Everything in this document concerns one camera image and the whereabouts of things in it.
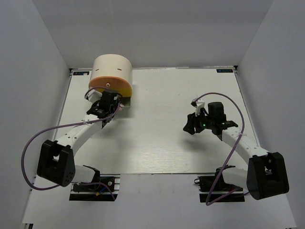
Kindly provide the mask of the grey green organizer drawer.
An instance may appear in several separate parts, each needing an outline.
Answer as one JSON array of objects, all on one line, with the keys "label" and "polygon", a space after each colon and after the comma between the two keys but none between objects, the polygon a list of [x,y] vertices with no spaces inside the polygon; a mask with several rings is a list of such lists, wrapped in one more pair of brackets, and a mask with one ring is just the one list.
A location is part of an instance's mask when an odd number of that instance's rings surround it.
[{"label": "grey green organizer drawer", "polygon": [[131,97],[121,97],[120,98],[120,103],[124,107],[131,107]]}]

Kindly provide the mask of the orange organizer drawer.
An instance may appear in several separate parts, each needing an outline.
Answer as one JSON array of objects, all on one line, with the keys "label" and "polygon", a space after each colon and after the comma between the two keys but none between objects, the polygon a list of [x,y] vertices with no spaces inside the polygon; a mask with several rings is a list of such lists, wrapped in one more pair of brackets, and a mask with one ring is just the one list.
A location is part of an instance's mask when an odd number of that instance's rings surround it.
[{"label": "orange organizer drawer", "polygon": [[106,87],[108,84],[110,88],[131,88],[131,85],[125,79],[115,76],[101,76],[91,79],[89,87]]}]

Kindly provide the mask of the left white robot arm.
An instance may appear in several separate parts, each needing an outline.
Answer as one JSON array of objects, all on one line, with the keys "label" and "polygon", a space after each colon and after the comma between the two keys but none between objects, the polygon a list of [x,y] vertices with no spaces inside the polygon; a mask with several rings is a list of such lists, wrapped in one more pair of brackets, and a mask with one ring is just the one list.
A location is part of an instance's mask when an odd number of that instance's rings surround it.
[{"label": "left white robot arm", "polygon": [[90,91],[85,98],[92,103],[81,122],[54,141],[46,140],[41,146],[37,175],[59,186],[84,183],[89,190],[100,187],[99,170],[76,165],[74,157],[78,150],[95,133],[102,130],[119,111],[121,95],[110,89],[102,93]]}]

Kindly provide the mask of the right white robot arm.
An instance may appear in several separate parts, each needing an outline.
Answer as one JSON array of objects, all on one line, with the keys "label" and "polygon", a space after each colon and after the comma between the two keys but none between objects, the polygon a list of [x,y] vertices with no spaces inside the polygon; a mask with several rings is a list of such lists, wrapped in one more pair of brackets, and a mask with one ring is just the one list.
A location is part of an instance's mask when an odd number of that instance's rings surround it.
[{"label": "right white robot arm", "polygon": [[212,187],[220,190],[243,188],[256,200],[288,193],[289,182],[284,157],[258,146],[242,133],[234,121],[228,121],[221,102],[212,102],[205,109],[204,103],[193,102],[195,112],[187,116],[183,130],[191,135],[211,130],[222,142],[229,145],[247,164],[247,169],[225,164],[218,168]]}]

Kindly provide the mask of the cream cylindrical desk organizer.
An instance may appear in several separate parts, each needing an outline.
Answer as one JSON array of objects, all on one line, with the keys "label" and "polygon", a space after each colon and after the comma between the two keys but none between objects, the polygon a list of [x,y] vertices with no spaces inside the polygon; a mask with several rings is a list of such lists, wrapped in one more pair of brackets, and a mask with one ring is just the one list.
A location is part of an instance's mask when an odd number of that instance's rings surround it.
[{"label": "cream cylindrical desk organizer", "polygon": [[132,88],[132,64],[127,58],[121,55],[104,54],[95,59],[90,80],[101,76],[115,76],[123,78]]}]

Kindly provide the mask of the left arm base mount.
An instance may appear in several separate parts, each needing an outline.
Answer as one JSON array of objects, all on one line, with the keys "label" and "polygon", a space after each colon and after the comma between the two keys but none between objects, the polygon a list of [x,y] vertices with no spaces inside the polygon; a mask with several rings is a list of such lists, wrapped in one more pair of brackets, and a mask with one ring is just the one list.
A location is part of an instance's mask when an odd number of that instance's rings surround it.
[{"label": "left arm base mount", "polygon": [[100,175],[97,184],[72,184],[69,201],[113,202],[120,189],[121,175]]}]

